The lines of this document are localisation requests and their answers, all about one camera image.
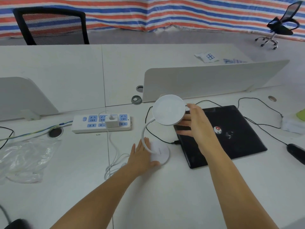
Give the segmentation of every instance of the power strip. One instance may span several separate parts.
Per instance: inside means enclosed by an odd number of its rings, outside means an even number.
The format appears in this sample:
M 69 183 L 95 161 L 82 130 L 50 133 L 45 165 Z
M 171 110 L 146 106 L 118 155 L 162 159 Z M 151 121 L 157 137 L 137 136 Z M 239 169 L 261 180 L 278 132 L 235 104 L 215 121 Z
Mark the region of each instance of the power strip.
M 113 116 L 119 116 L 119 127 L 108 128 L 108 131 L 124 131 L 131 129 L 131 119 L 129 114 L 112 114 Z M 74 117 L 72 123 L 72 132 L 84 133 L 84 132 L 107 132 L 105 127 L 105 119 L 109 114 L 90 114 L 90 115 L 77 115 Z

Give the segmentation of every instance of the office chair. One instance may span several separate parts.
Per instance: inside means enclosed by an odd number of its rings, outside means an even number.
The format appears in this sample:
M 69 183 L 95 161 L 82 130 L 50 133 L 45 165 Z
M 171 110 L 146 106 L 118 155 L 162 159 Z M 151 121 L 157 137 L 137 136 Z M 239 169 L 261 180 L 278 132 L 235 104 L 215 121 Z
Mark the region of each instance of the office chair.
M 89 44 L 84 12 L 25 7 L 13 13 L 27 45 Z
M 263 47 L 268 42 L 273 42 L 273 45 L 275 46 L 273 50 L 277 49 L 278 47 L 278 41 L 273 40 L 274 36 L 276 34 L 281 35 L 293 35 L 292 30 L 295 30 L 300 27 L 300 24 L 293 19 L 293 16 L 296 14 L 296 12 L 299 10 L 300 6 L 302 4 L 302 1 L 297 1 L 290 6 L 288 6 L 285 14 L 281 19 L 278 19 L 277 17 L 274 18 L 271 22 L 267 24 L 267 27 L 271 30 L 270 32 L 273 32 L 273 35 L 271 37 L 259 37 L 262 38 L 263 41 L 267 40 L 263 44 L 261 44 L 261 47 Z M 292 22 L 297 24 L 295 28 L 288 29 L 287 27 L 283 26 L 283 23 L 286 22 Z

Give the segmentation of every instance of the white desk lamp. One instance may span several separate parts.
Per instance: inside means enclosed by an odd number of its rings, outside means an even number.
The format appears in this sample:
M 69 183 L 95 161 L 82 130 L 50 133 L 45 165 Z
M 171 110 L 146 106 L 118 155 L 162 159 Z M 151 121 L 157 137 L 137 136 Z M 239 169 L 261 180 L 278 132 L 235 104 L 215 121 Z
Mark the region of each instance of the white desk lamp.
M 142 143 L 147 151 L 151 153 L 151 161 L 158 161 L 163 165 L 170 156 L 168 147 L 160 141 L 152 141 L 150 146 L 151 150 L 146 146 L 144 142 L 144 131 L 151 122 L 157 121 L 159 124 L 165 126 L 171 126 L 179 123 L 185 114 L 185 103 L 179 97 L 175 95 L 165 95 L 157 99 L 153 108 L 151 118 L 142 130 Z

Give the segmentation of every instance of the lamp base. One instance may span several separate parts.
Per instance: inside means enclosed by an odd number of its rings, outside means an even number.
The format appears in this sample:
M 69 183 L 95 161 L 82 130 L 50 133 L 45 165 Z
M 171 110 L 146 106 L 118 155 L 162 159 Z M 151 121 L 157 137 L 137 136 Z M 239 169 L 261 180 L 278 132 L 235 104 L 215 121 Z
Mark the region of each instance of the lamp base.
M 167 162 L 170 157 L 170 150 L 168 147 L 161 141 L 152 141 L 150 142 L 150 150 L 155 153 L 151 153 L 150 160 L 158 161 L 161 165 Z

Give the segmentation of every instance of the red white blue striped tarp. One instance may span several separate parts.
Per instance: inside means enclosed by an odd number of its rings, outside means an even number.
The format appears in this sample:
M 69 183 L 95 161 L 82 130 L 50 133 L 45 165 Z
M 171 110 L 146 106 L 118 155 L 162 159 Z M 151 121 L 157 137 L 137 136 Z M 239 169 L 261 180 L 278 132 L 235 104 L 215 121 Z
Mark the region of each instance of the red white blue striped tarp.
M 0 0 L 0 37 L 21 36 L 12 9 L 44 6 L 86 13 L 88 30 L 153 31 L 171 25 L 189 29 L 266 34 L 267 23 L 297 0 Z M 305 3 L 295 15 L 300 28 L 283 36 L 305 41 Z M 286 23 L 293 28 L 293 23 Z

